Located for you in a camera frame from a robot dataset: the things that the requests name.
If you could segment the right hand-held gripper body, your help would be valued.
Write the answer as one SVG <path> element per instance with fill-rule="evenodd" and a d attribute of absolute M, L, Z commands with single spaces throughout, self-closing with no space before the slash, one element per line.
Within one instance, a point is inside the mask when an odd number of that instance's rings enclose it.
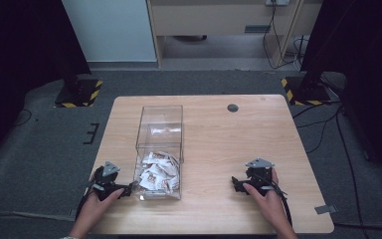
<path fill-rule="evenodd" d="M 246 175 L 250 179 L 249 184 L 259 192 L 273 190 L 272 162 L 257 157 L 246 164 Z"/>

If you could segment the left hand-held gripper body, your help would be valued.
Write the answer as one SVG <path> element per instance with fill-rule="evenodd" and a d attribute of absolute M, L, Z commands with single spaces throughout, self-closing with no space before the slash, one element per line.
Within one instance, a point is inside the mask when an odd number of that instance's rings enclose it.
<path fill-rule="evenodd" d="M 115 183 L 119 171 L 120 168 L 110 161 L 107 161 L 95 171 L 92 188 L 100 201 L 104 201 L 113 192 L 122 188 L 122 185 Z"/>

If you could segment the clear plastic drawer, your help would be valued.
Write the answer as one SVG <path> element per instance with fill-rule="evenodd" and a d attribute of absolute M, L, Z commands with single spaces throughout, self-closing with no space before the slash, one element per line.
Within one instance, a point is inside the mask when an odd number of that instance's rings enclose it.
<path fill-rule="evenodd" d="M 141 158 L 139 155 L 137 155 L 136 164 L 135 164 L 135 172 L 134 172 L 134 181 L 137 181 L 139 183 L 139 173 L 142 169 L 142 161 L 143 158 Z M 180 187 L 178 190 L 175 190 L 173 193 L 165 193 L 161 190 L 158 191 L 147 191 L 141 188 L 138 185 L 138 188 L 136 190 L 133 190 L 134 193 L 137 195 L 137 197 L 143 201 L 143 200 L 151 200 L 151 199 L 181 199 L 181 165 L 180 163 Z"/>

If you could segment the person's left hand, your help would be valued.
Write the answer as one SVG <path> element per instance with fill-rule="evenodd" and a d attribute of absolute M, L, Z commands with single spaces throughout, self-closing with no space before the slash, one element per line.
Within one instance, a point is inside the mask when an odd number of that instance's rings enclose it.
<path fill-rule="evenodd" d="M 91 193 L 81 209 L 74 229 L 89 232 L 100 221 L 112 203 L 120 197 L 122 192 L 123 189 L 116 190 L 103 201 L 100 201 L 95 193 Z"/>

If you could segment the person's right hand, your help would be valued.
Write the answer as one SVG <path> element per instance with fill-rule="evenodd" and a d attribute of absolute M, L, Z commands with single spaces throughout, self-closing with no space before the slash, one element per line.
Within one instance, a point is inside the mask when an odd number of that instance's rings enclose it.
<path fill-rule="evenodd" d="M 261 209 L 262 215 L 271 224 L 274 230 L 279 226 L 290 226 L 282 200 L 275 191 L 269 190 L 266 195 L 263 196 L 251 184 L 244 183 L 244 187 L 255 199 Z"/>

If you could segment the pile of white packets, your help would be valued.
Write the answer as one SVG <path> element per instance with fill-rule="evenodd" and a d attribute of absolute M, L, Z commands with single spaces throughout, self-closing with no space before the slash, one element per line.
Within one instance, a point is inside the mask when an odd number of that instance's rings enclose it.
<path fill-rule="evenodd" d="M 151 151 L 142 161 L 138 179 L 144 190 L 171 194 L 180 187 L 180 163 L 168 152 Z"/>

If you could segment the grey tape piece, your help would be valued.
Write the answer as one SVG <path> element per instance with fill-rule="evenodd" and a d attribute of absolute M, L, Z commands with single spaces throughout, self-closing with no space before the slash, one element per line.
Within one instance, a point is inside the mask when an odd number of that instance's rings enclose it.
<path fill-rule="evenodd" d="M 324 214 L 324 213 L 336 213 L 338 211 L 338 208 L 335 205 L 321 205 L 321 206 L 316 206 L 314 208 L 315 212 L 317 214 Z"/>

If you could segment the clear plastic box shell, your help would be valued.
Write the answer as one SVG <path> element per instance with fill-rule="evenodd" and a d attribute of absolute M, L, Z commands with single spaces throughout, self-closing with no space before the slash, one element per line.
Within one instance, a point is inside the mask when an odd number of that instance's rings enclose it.
<path fill-rule="evenodd" d="M 150 152 L 164 151 L 183 162 L 183 107 L 144 106 L 135 148 L 144 158 Z"/>

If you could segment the striped black stand base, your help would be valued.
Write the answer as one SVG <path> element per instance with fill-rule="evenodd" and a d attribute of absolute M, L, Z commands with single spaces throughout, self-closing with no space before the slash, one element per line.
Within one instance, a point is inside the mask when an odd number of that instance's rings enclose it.
<path fill-rule="evenodd" d="M 306 80 L 304 77 L 285 77 L 281 83 L 286 98 L 292 106 L 329 105 L 330 96 L 324 86 Z"/>
<path fill-rule="evenodd" d="M 73 87 L 64 84 L 55 99 L 55 107 L 90 107 L 94 104 L 101 85 L 102 81 L 100 80 L 78 80 L 77 84 Z"/>

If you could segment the white panel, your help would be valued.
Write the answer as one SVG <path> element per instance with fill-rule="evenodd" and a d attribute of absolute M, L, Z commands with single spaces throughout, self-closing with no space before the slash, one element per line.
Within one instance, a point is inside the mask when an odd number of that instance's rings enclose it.
<path fill-rule="evenodd" d="M 146 0 L 62 0 L 89 63 L 155 63 Z"/>

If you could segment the black curtain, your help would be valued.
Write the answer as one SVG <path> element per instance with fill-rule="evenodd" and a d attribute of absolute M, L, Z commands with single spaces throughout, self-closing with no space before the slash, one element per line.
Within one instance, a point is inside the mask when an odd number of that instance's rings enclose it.
<path fill-rule="evenodd" d="M 369 157 L 382 163 L 382 0 L 323 0 L 302 69 L 346 77 L 343 99 Z"/>
<path fill-rule="evenodd" d="M 89 71 L 62 0 L 0 0 L 0 143 L 29 91 Z"/>

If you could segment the light wooden desk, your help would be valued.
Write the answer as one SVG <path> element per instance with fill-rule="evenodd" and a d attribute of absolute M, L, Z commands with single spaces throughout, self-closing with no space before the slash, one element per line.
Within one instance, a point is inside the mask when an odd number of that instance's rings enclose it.
<path fill-rule="evenodd" d="M 323 0 L 290 0 L 276 7 L 265 1 L 146 0 L 157 62 L 169 36 L 262 34 L 273 65 L 283 64 L 292 38 L 311 34 Z"/>

